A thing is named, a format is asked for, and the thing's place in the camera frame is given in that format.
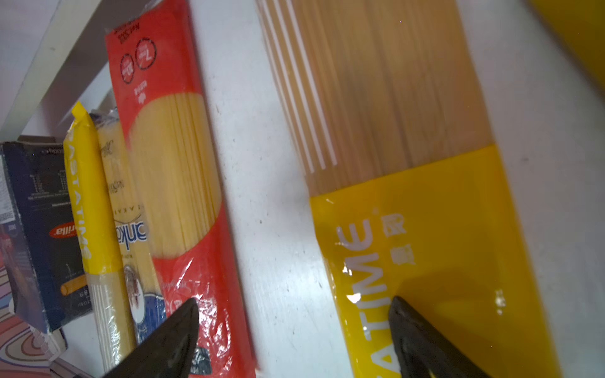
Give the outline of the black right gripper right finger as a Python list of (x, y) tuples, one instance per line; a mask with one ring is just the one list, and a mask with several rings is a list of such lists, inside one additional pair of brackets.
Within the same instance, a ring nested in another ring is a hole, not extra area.
[(389, 326), (402, 377), (486, 377), (405, 299), (389, 307)]

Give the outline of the dark blue Barilla pasta box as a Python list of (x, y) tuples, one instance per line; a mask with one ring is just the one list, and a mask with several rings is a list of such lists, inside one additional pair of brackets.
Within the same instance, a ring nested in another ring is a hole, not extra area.
[(91, 311), (62, 145), (2, 143), (1, 252), (15, 314), (35, 329)]

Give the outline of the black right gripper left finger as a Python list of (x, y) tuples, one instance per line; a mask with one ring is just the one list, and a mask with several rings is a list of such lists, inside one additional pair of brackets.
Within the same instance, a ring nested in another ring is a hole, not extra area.
[(199, 309), (188, 299), (105, 377), (187, 377), (199, 332)]

